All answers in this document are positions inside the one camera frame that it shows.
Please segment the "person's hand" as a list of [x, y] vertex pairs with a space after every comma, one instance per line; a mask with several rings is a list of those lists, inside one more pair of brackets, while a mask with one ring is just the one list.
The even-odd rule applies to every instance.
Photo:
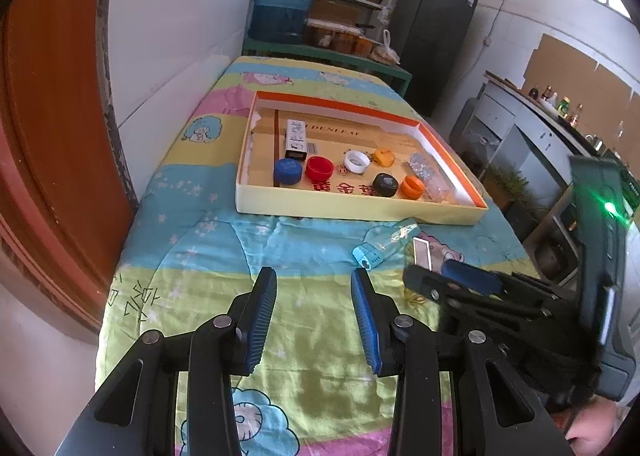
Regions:
[[577, 414], [565, 439], [577, 456], [599, 455], [629, 412], [629, 406], [596, 396]]

